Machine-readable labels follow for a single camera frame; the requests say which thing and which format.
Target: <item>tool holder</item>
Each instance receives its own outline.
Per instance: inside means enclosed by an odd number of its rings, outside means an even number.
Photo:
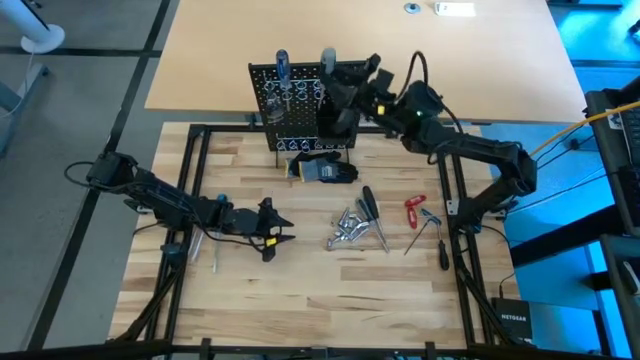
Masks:
[[[338,65],[356,68],[364,63],[347,61],[338,62]],[[291,64],[291,87],[282,89],[275,64],[249,64],[249,76],[269,150],[276,152],[276,165],[278,153],[281,151],[338,150],[355,146],[355,133],[344,143],[325,145],[318,141],[317,111],[321,101],[330,101],[329,94],[323,91],[318,78],[319,71],[320,63]],[[270,121],[267,101],[273,101],[275,98],[280,99],[284,115],[278,121]]]

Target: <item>wooden table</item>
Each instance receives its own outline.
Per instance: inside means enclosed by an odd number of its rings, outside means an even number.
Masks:
[[[146,107],[258,110],[248,63],[318,62],[373,53],[399,91],[411,55],[421,50],[429,82],[460,119],[571,123],[585,101],[545,0],[479,0],[473,18],[435,15],[435,1],[181,0]],[[422,76],[417,62],[413,78]]]
[[[158,145],[152,170],[173,184],[188,128],[187,123],[165,123]],[[467,131],[478,133],[477,128]],[[213,243],[205,241],[198,261],[187,269],[176,344],[199,345],[209,337],[219,346],[423,348],[425,341],[434,341],[439,349],[465,348],[455,275],[438,266],[436,228],[428,226],[403,256],[417,233],[407,225],[404,200],[424,193],[424,206],[446,221],[437,167],[405,151],[399,141],[374,134],[359,135],[350,158],[360,171],[356,183],[301,183],[286,180],[282,166],[274,168],[275,154],[267,151],[263,133],[213,133],[201,195],[225,193],[236,208],[254,210],[271,196],[280,215],[295,224],[285,232],[297,237],[279,245],[270,263],[261,262],[251,248],[220,244],[216,274]],[[197,149],[191,169],[196,161]],[[463,161],[463,168],[470,195],[491,182],[486,164]],[[354,249],[327,251],[331,221],[353,206],[364,184],[378,199],[391,253],[385,254],[373,233]],[[138,225],[154,221],[141,216]],[[500,223],[485,223],[502,229]],[[135,236],[110,336],[123,332],[151,298],[164,238],[165,230],[158,227]],[[480,233],[477,243],[487,295],[497,296],[498,283],[513,272],[508,246],[490,231]],[[518,297],[514,278],[504,289],[507,297]],[[470,299],[481,340],[479,312]]]

